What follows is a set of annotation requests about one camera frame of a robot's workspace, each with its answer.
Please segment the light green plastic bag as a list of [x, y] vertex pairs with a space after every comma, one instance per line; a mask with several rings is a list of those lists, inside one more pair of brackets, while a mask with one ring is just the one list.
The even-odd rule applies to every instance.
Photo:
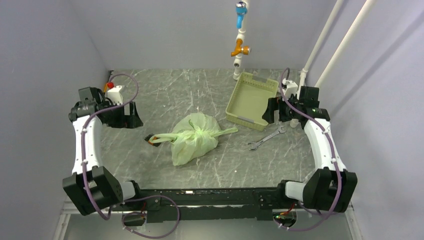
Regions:
[[191, 113], [180, 120], [170, 133], [155, 134], [159, 141], [171, 144], [174, 166], [182, 166], [215, 149], [222, 135], [236, 133], [236, 127], [221, 129], [218, 121], [202, 112]]

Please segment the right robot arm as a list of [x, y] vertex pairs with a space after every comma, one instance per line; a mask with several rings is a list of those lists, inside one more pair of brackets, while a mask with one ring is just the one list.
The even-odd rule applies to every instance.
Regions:
[[262, 118], [274, 123], [275, 111], [279, 121], [299, 121], [312, 151], [315, 172], [306, 182], [283, 180], [275, 194], [276, 203], [287, 208], [293, 202], [319, 211], [343, 213], [347, 210], [358, 183], [356, 173], [347, 170], [343, 164], [332, 137], [330, 115], [320, 108], [319, 88], [303, 86], [300, 96], [290, 98], [271, 97]]

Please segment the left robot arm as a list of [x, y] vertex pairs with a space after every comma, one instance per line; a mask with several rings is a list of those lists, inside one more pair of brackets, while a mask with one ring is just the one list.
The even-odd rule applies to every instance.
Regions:
[[128, 103], [129, 113], [125, 113], [124, 90], [123, 85], [107, 91], [81, 88], [80, 100], [68, 115], [75, 133], [75, 159], [71, 176], [62, 180], [62, 188], [83, 216], [122, 203], [137, 210], [144, 203], [138, 184], [133, 180], [120, 182], [102, 161], [103, 126], [116, 129], [143, 126], [134, 101]]

